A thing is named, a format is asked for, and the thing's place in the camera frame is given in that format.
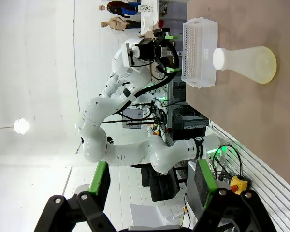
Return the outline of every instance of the bolt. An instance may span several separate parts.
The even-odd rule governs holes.
[[[247,193],[245,194],[245,197],[247,197],[247,198],[251,198],[251,197],[252,197],[252,194],[251,194],[250,192],[247,192]]]
[[[221,196],[225,196],[226,194],[227,194],[226,190],[220,190],[219,191],[219,195],[221,195]]]
[[[83,194],[83,195],[81,196],[81,199],[82,199],[82,200],[86,200],[87,197],[88,197],[88,196],[87,196],[86,194]]]

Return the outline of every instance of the white basket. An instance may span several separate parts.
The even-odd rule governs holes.
[[[202,88],[214,86],[216,69],[213,52],[218,45],[218,24],[204,18],[195,18],[183,24],[182,80]]]

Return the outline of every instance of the brown tabletop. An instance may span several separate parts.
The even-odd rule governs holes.
[[[188,19],[218,22],[218,47],[270,48],[277,73],[265,85],[217,71],[216,85],[188,87],[186,101],[290,184],[290,0],[190,0]]]

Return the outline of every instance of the mannequin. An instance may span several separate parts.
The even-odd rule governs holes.
[[[110,26],[114,30],[131,29],[131,28],[141,28],[141,22],[131,21],[131,20],[122,20],[119,17],[111,18],[108,22],[101,22],[101,27]]]
[[[138,12],[153,11],[153,6],[141,5],[140,2],[125,3],[122,1],[111,1],[106,7],[99,6],[100,11],[104,11],[105,9],[124,18],[130,18],[129,15],[136,15]]]

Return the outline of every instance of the black pants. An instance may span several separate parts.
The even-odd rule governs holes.
[[[131,20],[126,20],[127,23],[129,23],[126,28],[141,28],[141,22],[136,22],[136,21],[131,21]]]

